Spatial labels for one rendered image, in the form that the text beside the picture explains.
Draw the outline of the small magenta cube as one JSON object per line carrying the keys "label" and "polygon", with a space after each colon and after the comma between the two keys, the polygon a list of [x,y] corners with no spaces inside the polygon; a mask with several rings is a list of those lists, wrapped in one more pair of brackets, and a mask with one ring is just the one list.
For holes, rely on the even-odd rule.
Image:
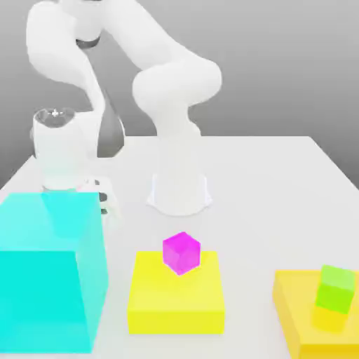
{"label": "small magenta cube", "polygon": [[183,231],[163,241],[162,254],[163,263],[181,276],[200,265],[201,243]]}

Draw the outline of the small green cube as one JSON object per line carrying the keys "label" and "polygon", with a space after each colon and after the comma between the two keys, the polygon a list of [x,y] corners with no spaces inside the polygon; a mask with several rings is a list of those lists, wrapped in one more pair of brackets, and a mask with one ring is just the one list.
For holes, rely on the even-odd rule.
{"label": "small green cube", "polygon": [[316,306],[348,314],[355,294],[355,273],[348,269],[323,265],[316,294]]}

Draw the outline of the large yellow box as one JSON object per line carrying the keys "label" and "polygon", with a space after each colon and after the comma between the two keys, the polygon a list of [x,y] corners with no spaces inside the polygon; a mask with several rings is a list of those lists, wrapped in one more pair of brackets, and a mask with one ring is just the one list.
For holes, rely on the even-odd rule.
{"label": "large yellow box", "polygon": [[201,265],[179,276],[163,263],[161,252],[137,252],[127,323],[130,334],[223,334],[218,254],[202,252]]}

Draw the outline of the large orange box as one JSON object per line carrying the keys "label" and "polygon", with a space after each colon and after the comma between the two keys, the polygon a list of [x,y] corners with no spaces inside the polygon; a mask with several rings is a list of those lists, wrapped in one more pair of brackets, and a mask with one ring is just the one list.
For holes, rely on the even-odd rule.
{"label": "large orange box", "polygon": [[344,315],[316,306],[319,270],[278,270],[273,302],[290,359],[359,359],[359,271]]}

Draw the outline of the large cyan box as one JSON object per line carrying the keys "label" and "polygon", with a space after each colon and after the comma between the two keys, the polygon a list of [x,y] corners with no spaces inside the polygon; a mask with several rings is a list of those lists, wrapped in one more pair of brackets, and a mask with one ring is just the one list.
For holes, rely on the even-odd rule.
{"label": "large cyan box", "polygon": [[90,353],[108,282],[96,193],[0,204],[0,353]]}

